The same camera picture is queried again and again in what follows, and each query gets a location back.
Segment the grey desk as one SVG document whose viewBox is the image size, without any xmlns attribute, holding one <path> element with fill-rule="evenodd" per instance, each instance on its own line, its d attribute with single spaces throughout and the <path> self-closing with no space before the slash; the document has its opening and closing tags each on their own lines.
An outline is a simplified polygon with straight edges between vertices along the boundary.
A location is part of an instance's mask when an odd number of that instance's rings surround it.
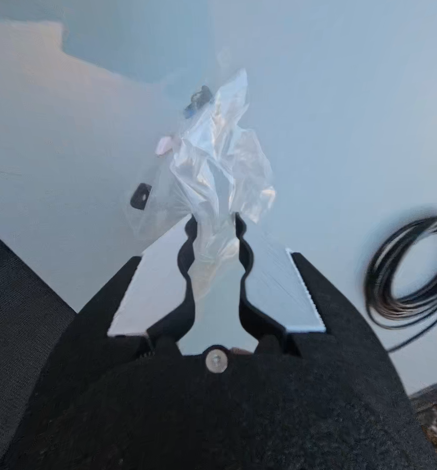
<svg viewBox="0 0 437 470">
<path fill-rule="evenodd" d="M 266 228 L 363 312 L 372 253 L 437 213 L 437 1 L 0 1 L 0 239 L 79 311 L 141 250 L 157 141 L 242 68 Z"/>
</svg>

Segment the crinkled clear plastic bag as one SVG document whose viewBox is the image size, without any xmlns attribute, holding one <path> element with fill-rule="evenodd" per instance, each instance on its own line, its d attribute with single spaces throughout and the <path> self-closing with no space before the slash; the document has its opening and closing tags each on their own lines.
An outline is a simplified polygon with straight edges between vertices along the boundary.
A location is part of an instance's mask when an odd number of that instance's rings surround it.
<svg viewBox="0 0 437 470">
<path fill-rule="evenodd" d="M 236 213 L 259 223 L 276 198 L 271 164 L 253 129 L 239 121 L 249 107 L 248 75 L 238 70 L 214 94 L 214 101 L 173 134 L 174 151 L 151 156 L 124 204 L 127 220 L 142 250 L 180 220 L 197 222 L 195 261 L 190 272 L 198 298 L 210 291 L 218 270 L 238 254 Z M 130 207 L 140 183 L 152 186 L 145 210 Z"/>
</svg>

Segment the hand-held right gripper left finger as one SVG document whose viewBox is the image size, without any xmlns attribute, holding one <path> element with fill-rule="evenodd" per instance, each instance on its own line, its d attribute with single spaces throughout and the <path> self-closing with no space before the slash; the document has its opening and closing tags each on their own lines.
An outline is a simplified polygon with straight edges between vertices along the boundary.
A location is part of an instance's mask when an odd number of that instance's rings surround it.
<svg viewBox="0 0 437 470">
<path fill-rule="evenodd" d="M 196 236 L 197 222 L 188 215 L 145 249 L 108 337 L 145 337 L 155 344 L 163 336 L 177 342 L 186 335 L 195 320 L 188 271 Z"/>
</svg>

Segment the small black plastic part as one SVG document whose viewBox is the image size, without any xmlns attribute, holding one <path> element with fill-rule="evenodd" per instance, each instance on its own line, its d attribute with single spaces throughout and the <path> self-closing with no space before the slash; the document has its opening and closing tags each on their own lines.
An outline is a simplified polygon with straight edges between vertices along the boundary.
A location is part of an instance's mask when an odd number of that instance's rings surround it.
<svg viewBox="0 0 437 470">
<path fill-rule="evenodd" d="M 214 101 L 214 95 L 210 88 L 203 85 L 201 89 L 191 96 L 190 103 L 183 111 L 185 119 L 195 116 L 204 106 Z"/>
<path fill-rule="evenodd" d="M 140 183 L 130 197 L 130 207 L 144 211 L 152 191 L 152 186 L 147 183 Z"/>
</svg>

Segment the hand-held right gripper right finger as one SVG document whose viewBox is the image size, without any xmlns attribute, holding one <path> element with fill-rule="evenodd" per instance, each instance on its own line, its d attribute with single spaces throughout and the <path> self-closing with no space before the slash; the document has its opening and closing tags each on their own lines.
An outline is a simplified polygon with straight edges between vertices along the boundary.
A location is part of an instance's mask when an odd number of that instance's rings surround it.
<svg viewBox="0 0 437 470">
<path fill-rule="evenodd" d="M 235 229 L 244 269 L 239 294 L 244 330 L 257 340 L 274 336 L 281 347 L 293 334 L 327 333 L 293 252 L 238 213 Z"/>
</svg>

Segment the small pale pink part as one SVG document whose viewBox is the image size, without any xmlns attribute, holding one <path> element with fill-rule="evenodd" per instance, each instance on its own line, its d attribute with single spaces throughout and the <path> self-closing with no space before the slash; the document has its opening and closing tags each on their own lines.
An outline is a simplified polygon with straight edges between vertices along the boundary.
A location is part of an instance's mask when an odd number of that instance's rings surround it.
<svg viewBox="0 0 437 470">
<path fill-rule="evenodd" d="M 167 135 L 160 138 L 155 149 L 155 155 L 162 157 L 174 151 L 178 145 L 178 138 L 174 135 Z"/>
</svg>

